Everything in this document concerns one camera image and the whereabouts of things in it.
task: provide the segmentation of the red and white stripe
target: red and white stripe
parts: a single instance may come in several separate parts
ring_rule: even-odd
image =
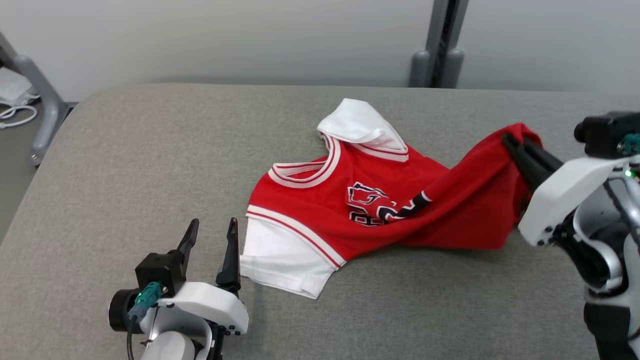
[[[347,262],[342,258],[342,256],[340,256],[340,254],[329,246],[326,241],[314,233],[313,230],[293,218],[254,205],[249,205],[249,208],[246,211],[246,216],[248,218],[266,221],[270,224],[290,230],[293,234],[315,249],[317,253],[320,254],[328,264],[333,266],[335,270],[339,269]]]
[[[376,149],[374,147],[369,147],[366,145],[362,145],[360,143],[352,143],[354,148],[359,151],[364,152],[365,154],[375,156],[377,158],[399,161],[404,163],[409,160],[409,149],[405,146],[404,149],[395,150],[395,149]]]
[[[275,163],[269,169],[269,177],[276,183],[289,188],[310,188],[327,180],[338,166],[342,149],[338,140],[326,135],[323,135],[323,139],[329,150],[326,160],[310,163]],[[315,174],[304,179],[291,177],[313,170],[316,170]]]

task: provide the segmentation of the jersey logo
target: jersey logo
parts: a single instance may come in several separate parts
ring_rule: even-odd
[[[387,197],[380,189],[365,186],[356,182],[348,188],[347,204],[351,221],[364,226],[377,226],[402,220],[424,209],[431,199],[420,192],[409,203],[397,207],[397,203]]]
[[[369,205],[381,197],[387,197],[380,189],[369,188],[361,183],[356,182],[353,186],[349,186],[349,203],[358,202],[360,204]]]

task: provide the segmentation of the basketball jersey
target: basketball jersey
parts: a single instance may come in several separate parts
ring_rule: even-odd
[[[347,261],[391,243],[501,248],[527,188],[500,136],[508,131],[540,143],[514,124],[448,169],[353,99],[344,99],[317,130],[327,156],[275,163],[258,181],[240,257],[242,275],[312,299]]]

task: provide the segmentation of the black cable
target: black cable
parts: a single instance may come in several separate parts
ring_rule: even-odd
[[[133,326],[136,323],[138,316],[134,315],[131,317],[131,321],[129,322],[129,328],[127,329],[127,356],[129,356],[129,360],[133,359],[133,348],[132,348],[132,336],[133,336]]]
[[[607,192],[607,196],[609,196],[609,198],[613,202],[613,205],[618,210],[618,213],[620,213],[620,217],[622,217],[622,220],[629,227],[629,235],[631,235],[631,238],[636,243],[636,245],[638,247],[638,254],[640,254],[640,236],[637,233],[637,229],[633,226],[633,221],[631,221],[631,219],[629,218],[629,215],[625,211],[625,208],[622,206],[622,203],[620,202],[620,200],[616,196],[616,193],[611,188],[611,180],[620,180],[620,181],[624,181],[624,180],[622,180],[620,178],[618,178],[618,179],[616,179],[616,178],[608,179],[602,185],[604,187],[604,190]]]

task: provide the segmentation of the gray fabric surface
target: gray fabric surface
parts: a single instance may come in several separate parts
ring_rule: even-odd
[[[407,88],[143,85],[99,93],[60,129],[0,247],[0,359],[124,359],[111,296],[200,219],[188,279],[213,283],[229,217],[275,161],[324,155],[316,124],[370,102],[452,166],[522,121],[566,160],[585,115],[638,97]],[[319,300],[244,280],[250,330],[225,359],[596,359],[582,285],[559,249],[513,233],[500,251],[392,247],[348,263]],[[135,341],[143,338],[137,336]],[[139,359],[142,346],[135,346]]]

